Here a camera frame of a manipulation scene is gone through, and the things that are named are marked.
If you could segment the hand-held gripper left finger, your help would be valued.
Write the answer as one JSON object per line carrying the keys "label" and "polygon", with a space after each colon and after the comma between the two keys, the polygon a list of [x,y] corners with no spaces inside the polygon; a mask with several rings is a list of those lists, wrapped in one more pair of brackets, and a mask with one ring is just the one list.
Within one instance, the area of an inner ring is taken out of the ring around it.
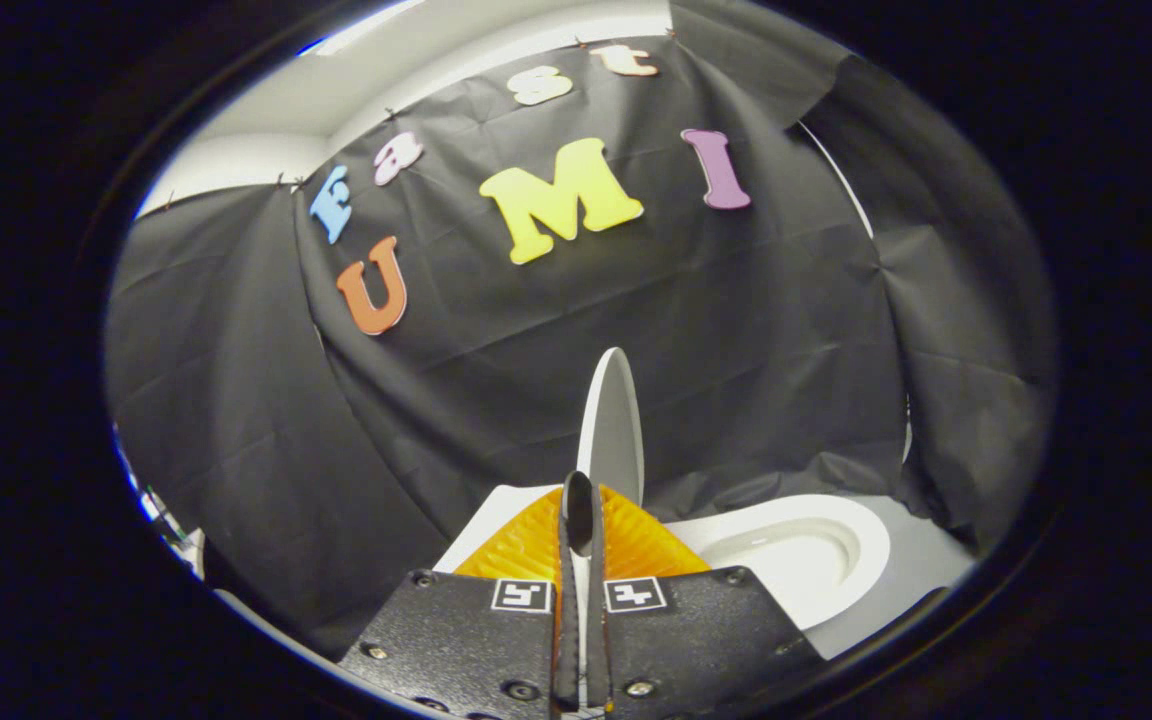
{"label": "hand-held gripper left finger", "polygon": [[562,717],[582,708],[579,583],[568,521],[585,475],[498,486],[431,568],[415,569],[342,667],[452,717]]}

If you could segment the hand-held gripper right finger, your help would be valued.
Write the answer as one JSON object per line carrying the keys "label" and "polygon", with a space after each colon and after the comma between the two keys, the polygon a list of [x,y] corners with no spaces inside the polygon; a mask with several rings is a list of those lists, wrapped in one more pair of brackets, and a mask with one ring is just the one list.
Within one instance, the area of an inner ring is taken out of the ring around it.
{"label": "hand-held gripper right finger", "polygon": [[607,714],[735,714],[823,670],[753,570],[710,568],[607,486],[591,497],[586,702]]}

